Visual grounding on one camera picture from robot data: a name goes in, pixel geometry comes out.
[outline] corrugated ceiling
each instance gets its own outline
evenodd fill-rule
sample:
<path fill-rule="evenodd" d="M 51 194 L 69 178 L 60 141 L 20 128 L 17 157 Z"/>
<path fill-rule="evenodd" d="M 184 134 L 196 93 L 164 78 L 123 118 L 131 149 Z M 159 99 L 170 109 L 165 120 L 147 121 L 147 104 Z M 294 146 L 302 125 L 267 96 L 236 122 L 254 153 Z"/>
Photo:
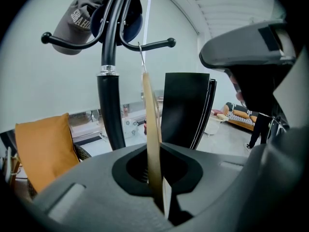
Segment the corrugated ceiling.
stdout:
<path fill-rule="evenodd" d="M 273 16 L 275 0 L 196 0 L 211 37 Z"/>

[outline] person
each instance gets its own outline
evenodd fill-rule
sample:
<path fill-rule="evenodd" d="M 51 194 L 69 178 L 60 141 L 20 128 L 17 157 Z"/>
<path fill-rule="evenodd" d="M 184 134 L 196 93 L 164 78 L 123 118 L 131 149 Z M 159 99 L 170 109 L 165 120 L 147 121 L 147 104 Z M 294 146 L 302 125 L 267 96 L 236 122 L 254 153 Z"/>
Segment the person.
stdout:
<path fill-rule="evenodd" d="M 244 144 L 246 150 L 250 153 L 251 149 L 254 147 L 256 140 L 261 134 L 261 144 L 266 144 L 267 135 L 268 135 L 268 125 L 271 121 L 271 117 L 259 113 L 256 119 L 256 123 L 253 129 L 251 140 L 248 144 Z"/>

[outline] red pillow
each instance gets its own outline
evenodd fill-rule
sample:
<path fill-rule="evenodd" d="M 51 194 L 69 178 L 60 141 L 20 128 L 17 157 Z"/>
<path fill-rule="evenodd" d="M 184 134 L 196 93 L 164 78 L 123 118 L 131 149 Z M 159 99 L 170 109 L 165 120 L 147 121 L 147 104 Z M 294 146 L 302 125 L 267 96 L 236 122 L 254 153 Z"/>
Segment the red pillow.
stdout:
<path fill-rule="evenodd" d="M 221 110 L 212 109 L 213 115 L 223 114 Z"/>

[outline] gray cap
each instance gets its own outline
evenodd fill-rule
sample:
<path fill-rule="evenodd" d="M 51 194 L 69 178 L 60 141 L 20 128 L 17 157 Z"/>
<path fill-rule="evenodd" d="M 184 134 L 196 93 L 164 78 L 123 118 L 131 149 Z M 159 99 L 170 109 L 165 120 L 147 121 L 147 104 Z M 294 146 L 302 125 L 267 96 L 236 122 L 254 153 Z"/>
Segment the gray cap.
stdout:
<path fill-rule="evenodd" d="M 90 17 L 104 0 L 74 0 L 56 27 L 54 36 L 74 44 L 84 44 L 91 36 Z M 81 50 L 70 50 L 57 45 L 54 49 L 66 55 L 76 55 Z"/>

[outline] white ceiling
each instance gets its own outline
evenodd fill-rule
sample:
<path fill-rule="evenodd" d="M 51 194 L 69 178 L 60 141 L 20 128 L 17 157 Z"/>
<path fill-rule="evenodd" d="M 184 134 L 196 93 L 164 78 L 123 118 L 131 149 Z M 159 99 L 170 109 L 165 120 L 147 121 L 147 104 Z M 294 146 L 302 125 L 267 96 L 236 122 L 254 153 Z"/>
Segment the white ceiling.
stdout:
<path fill-rule="evenodd" d="M 273 14 L 276 0 L 172 0 L 187 16 L 198 33 L 213 38 L 264 20 Z"/>

